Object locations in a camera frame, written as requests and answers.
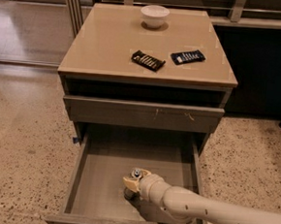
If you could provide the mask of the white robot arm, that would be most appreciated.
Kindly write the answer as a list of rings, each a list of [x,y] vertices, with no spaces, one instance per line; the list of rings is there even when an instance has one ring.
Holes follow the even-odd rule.
[[[214,201],[185,187],[170,185],[149,170],[134,168],[122,180],[132,193],[140,194],[177,221],[198,218],[211,224],[281,224],[281,214]]]

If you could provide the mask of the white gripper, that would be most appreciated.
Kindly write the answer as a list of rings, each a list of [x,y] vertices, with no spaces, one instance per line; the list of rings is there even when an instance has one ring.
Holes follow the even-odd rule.
[[[149,170],[134,168],[132,176],[144,176],[139,180],[136,177],[123,177],[125,187],[132,192],[139,192],[140,196],[151,203],[162,203],[164,193],[171,186],[160,176],[152,175]]]

